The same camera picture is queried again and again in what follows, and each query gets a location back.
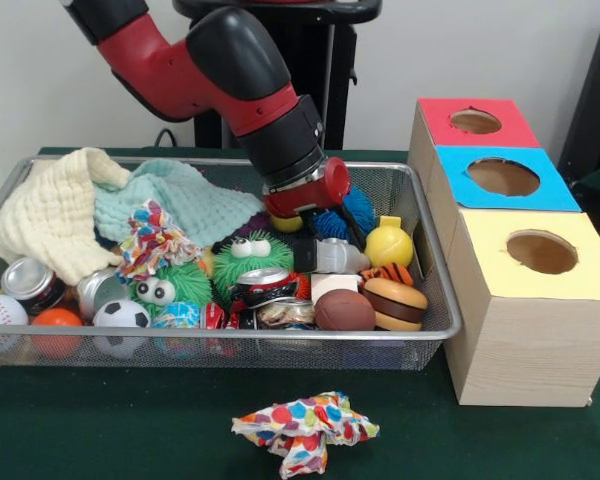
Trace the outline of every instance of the mint green blanket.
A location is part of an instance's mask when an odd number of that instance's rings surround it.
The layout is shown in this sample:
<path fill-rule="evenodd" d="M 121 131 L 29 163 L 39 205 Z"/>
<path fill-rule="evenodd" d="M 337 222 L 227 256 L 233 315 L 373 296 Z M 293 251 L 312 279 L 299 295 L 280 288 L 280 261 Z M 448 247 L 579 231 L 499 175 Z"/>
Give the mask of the mint green blanket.
<path fill-rule="evenodd" d="M 197 169 L 177 160 L 144 162 L 122 189 L 95 187 L 96 228 L 100 235 L 116 242 L 130 235 L 129 216 L 149 199 L 169 212 L 189 239 L 201 247 L 224 239 L 264 210 L 255 196 L 216 187 Z"/>

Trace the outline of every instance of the metal mesh basket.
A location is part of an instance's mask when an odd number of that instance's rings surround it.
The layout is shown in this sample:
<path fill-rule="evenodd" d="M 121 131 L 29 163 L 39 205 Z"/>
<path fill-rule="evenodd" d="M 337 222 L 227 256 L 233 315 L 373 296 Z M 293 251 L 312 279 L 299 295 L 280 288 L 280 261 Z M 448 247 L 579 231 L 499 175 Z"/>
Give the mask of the metal mesh basket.
<path fill-rule="evenodd" d="M 0 191 L 0 207 L 37 159 L 23 160 Z M 117 157 L 133 170 L 143 158 Z M 262 183 L 246 160 L 182 160 L 219 187 L 260 197 Z M 378 215 L 395 215 L 414 238 L 410 266 L 429 300 L 420 332 L 248 331 L 0 326 L 0 365 L 93 367 L 237 367 L 423 369 L 461 315 L 417 175 L 398 163 L 347 164 Z M 0 276 L 6 264 L 0 260 Z"/>

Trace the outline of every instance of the stuffed toy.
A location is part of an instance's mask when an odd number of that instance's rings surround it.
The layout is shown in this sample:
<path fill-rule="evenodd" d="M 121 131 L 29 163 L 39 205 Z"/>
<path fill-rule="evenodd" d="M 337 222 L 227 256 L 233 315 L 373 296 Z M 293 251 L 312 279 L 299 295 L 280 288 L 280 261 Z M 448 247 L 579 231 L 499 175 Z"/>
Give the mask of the stuffed toy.
<path fill-rule="evenodd" d="M 293 269 L 293 252 L 270 233 L 258 230 L 226 245 L 214 257 L 213 282 L 223 303 L 231 301 L 229 289 L 247 272 L 262 268 Z"/>
<path fill-rule="evenodd" d="M 213 300 L 211 281 L 196 263 L 159 269 L 155 275 L 131 283 L 131 298 L 147 309 L 151 319 L 176 302 L 187 302 L 201 308 Z"/>

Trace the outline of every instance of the soccer ball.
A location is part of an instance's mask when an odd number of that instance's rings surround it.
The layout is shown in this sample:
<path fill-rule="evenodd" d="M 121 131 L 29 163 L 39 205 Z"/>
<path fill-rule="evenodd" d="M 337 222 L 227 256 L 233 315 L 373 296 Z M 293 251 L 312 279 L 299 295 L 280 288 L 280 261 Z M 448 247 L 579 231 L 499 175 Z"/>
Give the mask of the soccer ball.
<path fill-rule="evenodd" d="M 93 319 L 94 327 L 146 328 L 151 317 L 145 308 L 131 300 L 106 303 Z M 103 354 L 129 359 L 148 339 L 146 337 L 93 337 L 94 346 Z"/>

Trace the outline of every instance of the colorful wrapping paper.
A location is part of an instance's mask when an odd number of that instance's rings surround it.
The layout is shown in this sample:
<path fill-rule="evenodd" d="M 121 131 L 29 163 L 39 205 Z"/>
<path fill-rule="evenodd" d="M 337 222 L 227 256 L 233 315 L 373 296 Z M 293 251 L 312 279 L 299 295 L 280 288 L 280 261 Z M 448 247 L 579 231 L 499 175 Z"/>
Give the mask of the colorful wrapping paper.
<path fill-rule="evenodd" d="M 284 457 L 280 477 L 287 479 L 324 473 L 327 445 L 353 446 L 377 436 L 380 427 L 351 410 L 346 395 L 327 392 L 234 418 L 231 431 Z"/>
<path fill-rule="evenodd" d="M 205 250 L 194 245 L 153 200 L 133 212 L 129 225 L 132 234 L 120 244 L 123 261 L 116 270 L 125 283 L 146 280 L 169 265 L 204 260 Z"/>

